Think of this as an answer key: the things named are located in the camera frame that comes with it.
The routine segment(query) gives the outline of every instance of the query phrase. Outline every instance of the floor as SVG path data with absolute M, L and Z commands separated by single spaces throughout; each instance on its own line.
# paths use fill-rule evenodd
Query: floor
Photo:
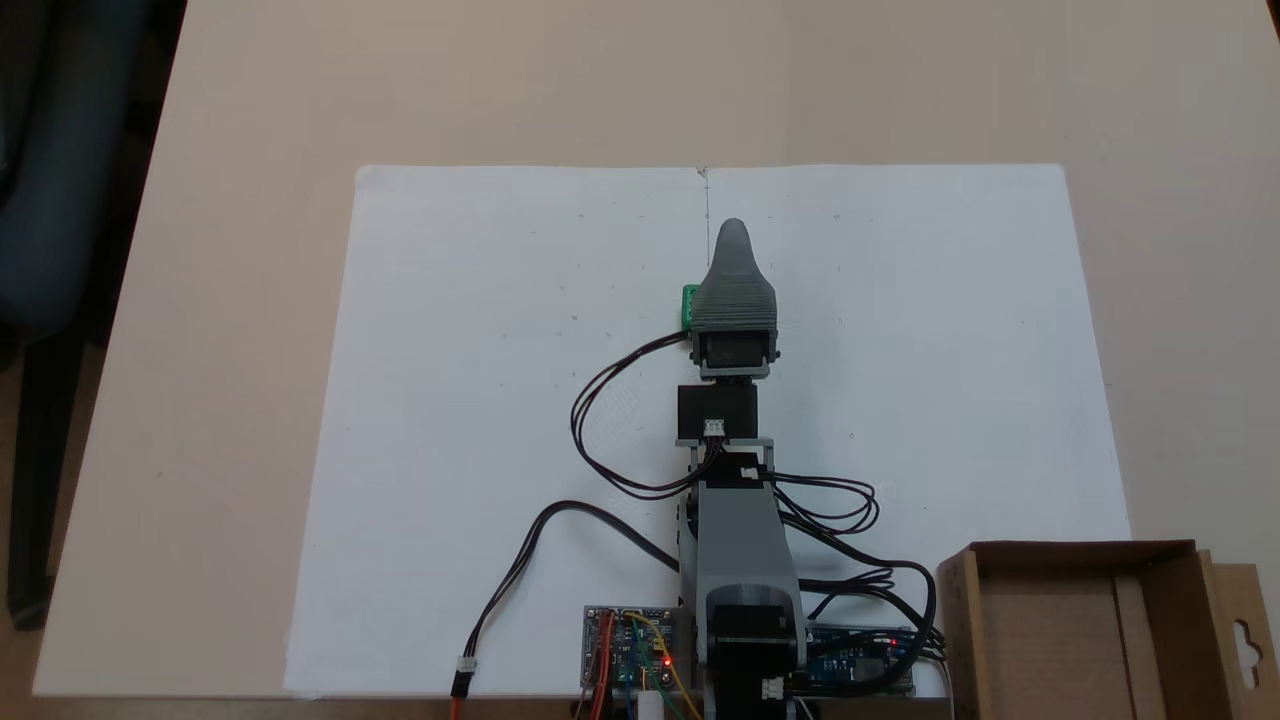
M 105 351 L 88 347 L 81 368 L 79 395 L 72 418 L 72 437 L 67 448 L 61 497 L 55 527 L 51 561 L 61 551 L 67 516 L 76 489 L 76 477 L 88 436 Z M 14 432 L 18 427 L 18 397 L 22 383 L 20 364 L 0 373 L 0 577 L 8 561 L 9 497 L 13 479 Z M 5 720 L 435 720 L 448 717 L 443 702 L 425 701 L 228 701 L 228 700 L 49 700 L 31 697 L 40 633 L 15 633 L 8 618 L 0 620 L 0 717 Z M 874 715 L 879 717 L 928 719 L 947 717 L 946 705 L 867 700 L 828 706 L 828 720 L 844 716 Z M 502 701 L 470 702 L 467 720 L 566 720 L 564 701 Z

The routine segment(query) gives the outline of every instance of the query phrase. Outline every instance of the gray end effector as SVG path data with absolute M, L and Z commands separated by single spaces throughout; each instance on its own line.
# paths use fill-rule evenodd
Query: gray end effector
M 694 364 L 704 380 L 769 375 L 769 363 L 778 356 L 778 302 L 755 265 L 742 220 L 721 225 L 691 314 Z

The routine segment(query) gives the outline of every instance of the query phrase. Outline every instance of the robotic arm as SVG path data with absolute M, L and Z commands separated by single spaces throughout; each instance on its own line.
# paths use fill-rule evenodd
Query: robotic arm
M 739 219 L 719 231 L 692 302 L 692 360 L 712 384 L 678 389 L 680 445 L 710 460 L 680 505 L 680 568 L 686 628 L 704 715 L 791 719 L 782 680 L 805 666 L 800 584 L 778 516 L 773 441 L 756 437 L 756 387 L 777 357 L 777 301 Z M 763 451 L 763 462 L 756 455 Z

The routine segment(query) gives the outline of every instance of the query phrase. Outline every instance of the white plastic part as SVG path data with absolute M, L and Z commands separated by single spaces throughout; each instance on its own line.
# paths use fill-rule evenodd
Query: white plastic part
M 760 700 L 782 700 L 782 678 L 760 680 Z
M 636 696 L 636 720 L 664 720 L 658 691 L 640 691 Z

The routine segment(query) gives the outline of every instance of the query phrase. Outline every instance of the green connector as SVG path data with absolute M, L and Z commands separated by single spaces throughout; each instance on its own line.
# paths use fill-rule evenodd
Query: green connector
M 694 293 L 696 292 L 696 284 L 686 284 L 682 292 L 680 302 L 680 327 L 686 333 L 689 332 L 689 328 L 694 327 Z

